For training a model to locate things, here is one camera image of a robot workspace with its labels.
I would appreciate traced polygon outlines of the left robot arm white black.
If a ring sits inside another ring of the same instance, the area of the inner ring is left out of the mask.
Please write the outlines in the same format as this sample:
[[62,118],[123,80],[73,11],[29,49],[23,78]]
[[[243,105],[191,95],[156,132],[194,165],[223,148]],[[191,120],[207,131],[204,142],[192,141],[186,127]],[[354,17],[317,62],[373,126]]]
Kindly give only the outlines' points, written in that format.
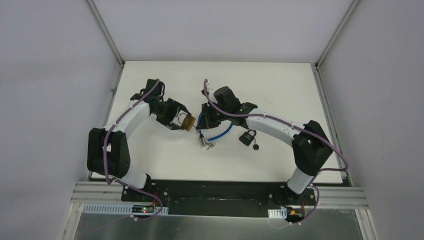
[[107,182],[116,179],[137,189],[148,189],[151,177],[131,165],[128,139],[149,116],[171,131],[190,131],[196,118],[180,102],[164,100],[165,84],[148,79],[145,88],[135,93],[114,120],[88,134],[87,169],[102,175]]

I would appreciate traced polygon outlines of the brass padlock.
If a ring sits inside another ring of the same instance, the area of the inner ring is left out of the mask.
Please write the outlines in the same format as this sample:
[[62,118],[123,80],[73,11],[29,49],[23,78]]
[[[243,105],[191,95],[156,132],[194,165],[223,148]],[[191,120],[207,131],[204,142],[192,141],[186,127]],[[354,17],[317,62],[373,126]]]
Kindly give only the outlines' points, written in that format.
[[192,127],[194,126],[196,118],[193,117],[191,114],[186,112],[181,112],[177,116],[177,121],[180,124],[181,128],[187,132],[189,132]]

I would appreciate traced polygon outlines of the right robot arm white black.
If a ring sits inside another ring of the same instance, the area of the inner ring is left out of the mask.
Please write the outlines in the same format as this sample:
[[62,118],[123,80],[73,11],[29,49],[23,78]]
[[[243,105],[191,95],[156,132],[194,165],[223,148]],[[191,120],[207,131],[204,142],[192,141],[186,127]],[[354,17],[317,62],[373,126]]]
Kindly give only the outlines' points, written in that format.
[[213,129],[230,121],[234,126],[267,134],[289,145],[296,165],[285,187],[289,194],[303,193],[333,153],[323,128],[314,120],[295,124],[269,115],[256,104],[240,102],[228,86],[219,88],[213,96],[215,102],[202,104],[196,128]]

